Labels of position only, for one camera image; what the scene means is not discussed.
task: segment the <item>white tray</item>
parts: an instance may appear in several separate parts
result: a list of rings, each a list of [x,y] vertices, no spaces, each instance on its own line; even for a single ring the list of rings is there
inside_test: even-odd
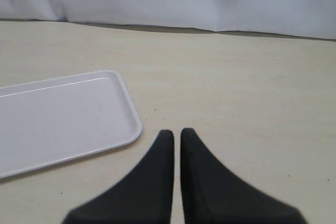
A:
[[[141,131],[114,71],[0,88],[0,178],[126,145]]]

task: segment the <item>table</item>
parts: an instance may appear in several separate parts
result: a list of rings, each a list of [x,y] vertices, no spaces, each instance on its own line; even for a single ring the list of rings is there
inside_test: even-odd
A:
[[[0,86],[100,69],[120,72],[143,121],[116,151],[0,181],[2,223],[60,223],[120,180],[160,129],[173,130],[172,224],[183,223],[179,134],[193,127],[238,176],[336,219],[336,43],[195,29],[0,22]]]

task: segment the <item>plastic tray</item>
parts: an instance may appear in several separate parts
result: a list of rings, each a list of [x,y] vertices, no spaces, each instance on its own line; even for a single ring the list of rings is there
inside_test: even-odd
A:
[[[126,145],[141,131],[114,71],[0,88],[0,178]]]

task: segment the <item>white table surface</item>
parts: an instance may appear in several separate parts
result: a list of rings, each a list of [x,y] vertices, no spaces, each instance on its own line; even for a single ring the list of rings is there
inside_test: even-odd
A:
[[[297,206],[336,219],[336,42],[193,29],[0,22],[0,86],[120,72],[143,121],[134,143],[0,180],[1,223],[60,223],[120,180],[160,129],[176,137],[172,224],[183,223],[179,135],[194,127],[231,170]]]

